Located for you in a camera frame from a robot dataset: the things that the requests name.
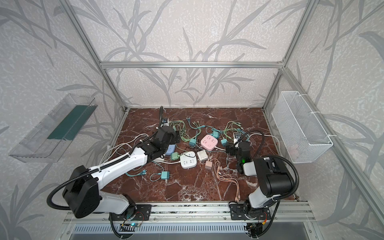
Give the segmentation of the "blue power strip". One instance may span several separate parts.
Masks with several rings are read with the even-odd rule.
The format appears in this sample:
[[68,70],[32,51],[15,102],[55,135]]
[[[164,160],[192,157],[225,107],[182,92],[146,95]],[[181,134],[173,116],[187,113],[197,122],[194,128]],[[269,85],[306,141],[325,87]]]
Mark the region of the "blue power strip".
[[175,149],[176,149],[176,145],[169,145],[165,155],[170,156],[172,153],[175,152]]

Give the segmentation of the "teal plug adapter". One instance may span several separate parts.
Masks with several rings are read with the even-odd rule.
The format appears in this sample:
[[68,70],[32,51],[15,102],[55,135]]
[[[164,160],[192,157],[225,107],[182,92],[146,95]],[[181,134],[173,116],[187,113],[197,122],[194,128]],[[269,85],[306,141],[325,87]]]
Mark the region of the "teal plug adapter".
[[161,180],[168,180],[170,178],[170,172],[169,171],[162,171],[161,172]]
[[214,138],[218,139],[218,138],[220,137],[220,132],[218,132],[218,131],[213,131],[213,132],[211,133],[211,135],[212,135]]
[[221,139],[221,145],[222,145],[223,147],[226,147],[228,144],[229,144],[229,143],[228,143],[228,140],[227,140],[227,139]]

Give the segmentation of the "pink power strip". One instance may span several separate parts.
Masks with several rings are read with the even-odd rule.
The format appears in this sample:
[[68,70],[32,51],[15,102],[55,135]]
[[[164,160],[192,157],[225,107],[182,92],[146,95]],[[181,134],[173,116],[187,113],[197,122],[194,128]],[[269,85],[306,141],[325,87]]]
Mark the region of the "pink power strip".
[[203,149],[207,151],[212,151],[218,145],[218,139],[213,137],[212,135],[205,135],[201,139],[200,144]]

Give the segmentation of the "white power strip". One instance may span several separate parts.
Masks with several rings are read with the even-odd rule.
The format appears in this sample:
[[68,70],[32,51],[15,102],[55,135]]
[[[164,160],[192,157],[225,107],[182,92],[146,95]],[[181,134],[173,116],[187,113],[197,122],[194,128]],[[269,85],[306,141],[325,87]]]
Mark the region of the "white power strip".
[[197,166],[197,156],[193,151],[185,152],[180,155],[180,163],[183,169],[191,169]]

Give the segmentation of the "pink plug adapter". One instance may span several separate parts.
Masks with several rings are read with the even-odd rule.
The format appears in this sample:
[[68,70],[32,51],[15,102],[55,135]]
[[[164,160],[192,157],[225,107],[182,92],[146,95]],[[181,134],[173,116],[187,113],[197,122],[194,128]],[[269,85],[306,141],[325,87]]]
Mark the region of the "pink plug adapter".
[[211,161],[206,161],[205,163],[205,168],[208,169],[208,170],[211,170],[213,167],[213,162]]

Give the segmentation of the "white charger adapter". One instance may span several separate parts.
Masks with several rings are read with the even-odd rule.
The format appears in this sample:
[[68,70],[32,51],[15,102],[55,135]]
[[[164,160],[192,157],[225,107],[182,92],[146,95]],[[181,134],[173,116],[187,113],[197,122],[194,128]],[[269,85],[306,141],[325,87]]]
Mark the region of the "white charger adapter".
[[198,151],[197,157],[200,162],[203,162],[209,159],[208,154],[205,150]]

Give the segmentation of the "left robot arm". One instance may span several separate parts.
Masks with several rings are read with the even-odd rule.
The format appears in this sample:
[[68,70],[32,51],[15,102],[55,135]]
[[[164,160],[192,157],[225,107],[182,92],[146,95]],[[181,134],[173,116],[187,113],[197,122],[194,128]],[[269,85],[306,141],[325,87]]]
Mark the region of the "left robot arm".
[[103,192],[103,188],[125,173],[160,159],[170,145],[179,141],[178,131],[161,126],[124,155],[91,168],[79,166],[74,169],[68,181],[49,193],[47,205],[56,210],[72,211],[78,219],[92,213],[123,214],[135,205],[133,200],[128,196]]

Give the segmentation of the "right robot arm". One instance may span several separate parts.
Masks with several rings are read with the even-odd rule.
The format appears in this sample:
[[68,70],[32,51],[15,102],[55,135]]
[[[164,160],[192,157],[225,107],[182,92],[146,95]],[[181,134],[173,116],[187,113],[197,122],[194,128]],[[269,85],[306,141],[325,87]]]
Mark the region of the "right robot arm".
[[298,189],[300,178],[295,166],[277,155],[251,158],[251,144],[236,142],[226,146],[226,152],[237,159],[237,170],[246,176],[258,178],[257,189],[242,204],[230,204],[231,219],[258,220],[265,224],[274,219],[270,207],[292,196]]

